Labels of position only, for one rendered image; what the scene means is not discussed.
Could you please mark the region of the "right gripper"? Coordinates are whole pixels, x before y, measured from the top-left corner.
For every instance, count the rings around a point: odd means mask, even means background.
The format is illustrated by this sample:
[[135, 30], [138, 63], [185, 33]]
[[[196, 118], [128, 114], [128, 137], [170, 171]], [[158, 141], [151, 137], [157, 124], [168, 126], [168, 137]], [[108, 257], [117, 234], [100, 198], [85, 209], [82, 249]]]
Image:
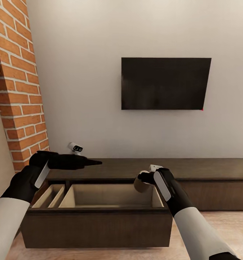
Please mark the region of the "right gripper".
[[151, 180], [151, 175], [153, 174], [153, 172], [151, 173], [141, 173], [141, 174], [138, 174], [138, 179], [141, 179], [142, 182], [146, 182], [146, 183], [150, 183], [152, 185], [154, 185], [154, 183], [152, 182]]

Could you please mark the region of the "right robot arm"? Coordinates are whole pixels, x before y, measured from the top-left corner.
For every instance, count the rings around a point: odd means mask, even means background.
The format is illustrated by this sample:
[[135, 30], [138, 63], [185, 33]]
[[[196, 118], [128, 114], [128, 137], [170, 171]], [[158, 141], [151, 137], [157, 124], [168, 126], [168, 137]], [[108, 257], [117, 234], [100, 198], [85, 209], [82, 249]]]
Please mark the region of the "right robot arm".
[[205, 220], [168, 168], [151, 164], [149, 170], [138, 174], [138, 179], [158, 186], [190, 260], [241, 260]]

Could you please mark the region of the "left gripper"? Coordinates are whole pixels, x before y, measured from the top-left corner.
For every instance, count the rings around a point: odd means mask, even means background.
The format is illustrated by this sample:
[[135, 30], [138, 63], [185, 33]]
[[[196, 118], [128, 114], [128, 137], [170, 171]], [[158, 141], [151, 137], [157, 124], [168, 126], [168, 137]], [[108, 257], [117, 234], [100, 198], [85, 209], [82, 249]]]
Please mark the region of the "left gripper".
[[61, 154], [58, 159], [58, 169], [62, 170], [84, 169], [84, 166], [99, 164], [102, 164], [102, 161], [93, 161], [74, 154]]

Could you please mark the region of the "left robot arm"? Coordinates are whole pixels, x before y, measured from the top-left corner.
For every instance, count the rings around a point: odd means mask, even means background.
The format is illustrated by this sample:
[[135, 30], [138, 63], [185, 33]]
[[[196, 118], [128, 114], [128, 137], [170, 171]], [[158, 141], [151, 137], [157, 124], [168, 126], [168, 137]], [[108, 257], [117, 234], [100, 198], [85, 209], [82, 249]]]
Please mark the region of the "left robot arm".
[[29, 160], [29, 165], [16, 173], [10, 186], [0, 198], [0, 260], [5, 260], [18, 228], [32, 202], [51, 169], [76, 170], [84, 166], [99, 165], [102, 161], [89, 160], [79, 152], [83, 148], [73, 142], [67, 147], [70, 154], [37, 151]]

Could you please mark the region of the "pillar candle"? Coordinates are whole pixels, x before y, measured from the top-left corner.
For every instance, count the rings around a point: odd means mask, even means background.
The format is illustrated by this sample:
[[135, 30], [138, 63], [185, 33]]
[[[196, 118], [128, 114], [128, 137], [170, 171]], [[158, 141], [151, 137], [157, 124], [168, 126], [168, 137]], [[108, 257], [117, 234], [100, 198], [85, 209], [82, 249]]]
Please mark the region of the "pillar candle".
[[[141, 174], [143, 172], [149, 173], [148, 171], [143, 170], [139, 174]], [[134, 187], [140, 193], [145, 193], [149, 189], [150, 186], [151, 186], [150, 183], [142, 182], [142, 180], [138, 179], [138, 177], [134, 181]]]

